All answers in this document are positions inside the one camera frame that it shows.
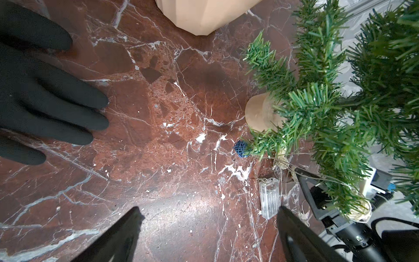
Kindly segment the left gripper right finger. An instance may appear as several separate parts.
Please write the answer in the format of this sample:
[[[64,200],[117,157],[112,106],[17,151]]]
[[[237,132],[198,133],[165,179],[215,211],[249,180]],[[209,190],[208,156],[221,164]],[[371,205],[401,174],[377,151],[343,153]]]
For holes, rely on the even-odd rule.
[[[277,228],[288,262],[345,261],[285,206],[278,209]]]

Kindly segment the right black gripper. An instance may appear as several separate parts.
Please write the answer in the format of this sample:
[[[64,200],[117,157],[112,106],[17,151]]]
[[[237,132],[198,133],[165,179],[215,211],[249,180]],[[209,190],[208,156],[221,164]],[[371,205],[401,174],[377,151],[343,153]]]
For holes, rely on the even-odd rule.
[[[296,168],[295,173],[314,217],[321,221],[326,229],[346,227],[347,219],[333,205],[320,177],[300,168]]]

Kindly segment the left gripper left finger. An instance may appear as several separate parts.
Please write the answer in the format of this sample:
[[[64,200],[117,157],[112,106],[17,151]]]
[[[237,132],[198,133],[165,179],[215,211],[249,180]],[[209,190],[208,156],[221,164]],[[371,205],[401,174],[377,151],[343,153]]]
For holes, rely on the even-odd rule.
[[[145,217],[135,206],[73,259],[74,262],[132,262]]]

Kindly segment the small green christmas tree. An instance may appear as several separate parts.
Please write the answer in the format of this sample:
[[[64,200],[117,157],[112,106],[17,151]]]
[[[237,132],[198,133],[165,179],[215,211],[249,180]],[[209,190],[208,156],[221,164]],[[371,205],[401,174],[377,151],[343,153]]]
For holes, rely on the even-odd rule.
[[[282,126],[253,132],[244,155],[289,153],[302,139],[313,143],[321,175],[355,186],[369,170],[369,148],[379,144],[395,165],[396,188],[419,212],[419,3],[404,1],[373,12],[355,44],[343,48],[340,32],[348,19],[338,1],[302,1],[295,11],[299,76],[287,59],[276,58],[258,35],[245,61],[260,87],[274,99]],[[343,212],[358,197],[328,185]]]

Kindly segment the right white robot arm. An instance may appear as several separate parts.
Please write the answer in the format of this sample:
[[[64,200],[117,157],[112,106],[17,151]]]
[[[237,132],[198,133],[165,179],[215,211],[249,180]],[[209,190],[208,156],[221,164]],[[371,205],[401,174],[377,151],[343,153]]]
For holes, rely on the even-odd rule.
[[[333,248],[353,254],[355,262],[416,262],[419,259],[419,225],[400,218],[377,218],[371,224],[346,219],[332,207],[320,177],[308,171],[295,169],[302,192],[314,217],[342,244]],[[377,233],[376,226],[382,221],[406,224],[409,230],[384,230]]]

